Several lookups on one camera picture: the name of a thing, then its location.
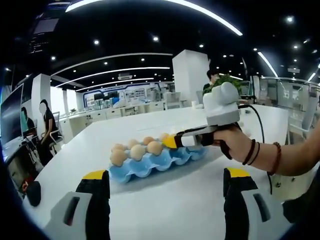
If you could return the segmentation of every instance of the black cable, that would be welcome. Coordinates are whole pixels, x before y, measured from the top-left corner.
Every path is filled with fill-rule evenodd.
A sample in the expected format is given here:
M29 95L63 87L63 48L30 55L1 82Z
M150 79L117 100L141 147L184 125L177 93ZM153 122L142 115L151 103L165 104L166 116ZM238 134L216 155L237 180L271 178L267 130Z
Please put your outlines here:
M262 126L262 122L261 122L261 118L259 116L258 111L251 105L249 104L244 104L244 105L240 105L238 106L239 109L246 109L246 108L251 108L253 109L253 111L255 112L256 116L259 119L259 123L260 123L260 127L261 127L261 134L262 134L262 143L265 143L265 132L264 132L264 127ZM266 172L266 175L268 176L268 180L269 180L269 185L270 185L270 195L272 195L272 182L271 182L271 177L269 172Z

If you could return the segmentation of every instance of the brown egg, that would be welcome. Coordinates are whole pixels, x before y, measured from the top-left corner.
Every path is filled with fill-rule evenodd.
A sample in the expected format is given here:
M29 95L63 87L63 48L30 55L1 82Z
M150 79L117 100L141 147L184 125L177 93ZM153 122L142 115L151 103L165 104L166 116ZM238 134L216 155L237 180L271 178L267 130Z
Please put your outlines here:
M130 139L128 141L128 149L131 150L134 145L140 144L136 139Z
M149 143L153 142L154 141L154 138L151 137L151 136L146 136L144 139L143 139L143 145L148 145Z
M120 149L114 149L110 156L111 163L117 167L121 167L127 158L127 154Z
M163 147L160 142L152 141L148 144L148 146L146 147L146 150L148 153L159 156L163 150Z
M123 144L116 143L116 144L112 147L111 152L113 152L113 151L116 150L116 149L124 151L124 150L126 150L126 147L125 147Z
M136 161L141 161L145 153L145 148L142 145L137 144L131 148L130 157Z
M162 134L159 136L159 140L160 140L161 142L163 142L164 139L167 138L168 136L169 136L168 133L162 133Z

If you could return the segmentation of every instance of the black ceiling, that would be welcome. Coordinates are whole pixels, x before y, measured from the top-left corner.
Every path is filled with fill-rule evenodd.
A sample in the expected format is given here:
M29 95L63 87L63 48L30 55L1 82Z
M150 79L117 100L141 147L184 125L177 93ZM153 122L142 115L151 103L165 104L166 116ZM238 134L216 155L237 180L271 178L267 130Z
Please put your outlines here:
M47 48L37 54L28 54L29 29L35 17L47 11L47 3L22 2L12 11L12 21L5 28L6 46L3 68L7 79L19 82L27 74L53 74L84 61L105 56L130 53L168 53L173 57L184 49L206 53L211 68L219 67L222 73L245 78L244 59L249 74L273 76L270 69L253 48L269 59L281 77L292 77L288 68L300 69L295 75L308 79L318 68L320 57L320 21L314 2L249 0L190 0L224 18L243 36L238 36L221 23L194 9L165 0L105 0L91 3L61 14L53 33L49 34ZM287 16L294 22L288 24ZM58 74L69 80L110 70L139 67L171 67L170 70L136 70L130 73L137 78L155 77L155 80L172 76L172 56L136 55L99 60L79 65ZM78 82L86 87L112 82L119 72L108 73Z

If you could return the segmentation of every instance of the blue egg carton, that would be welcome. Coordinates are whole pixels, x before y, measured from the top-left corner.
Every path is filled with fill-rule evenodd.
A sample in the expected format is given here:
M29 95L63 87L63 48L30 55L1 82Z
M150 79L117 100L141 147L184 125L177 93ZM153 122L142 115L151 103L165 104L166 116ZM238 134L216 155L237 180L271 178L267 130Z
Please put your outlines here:
M110 166L109 176L118 183L125 184L130 181L132 175L139 178L146 178L150 175L153 169L160 172L168 170L173 163L176 165L184 165L188 160L197 161L205 156L207 149L201 147L197 150L190 150L187 147L178 149L164 148L159 156L151 153L143 155L141 161L136 161L132 158L127 158L121 167Z

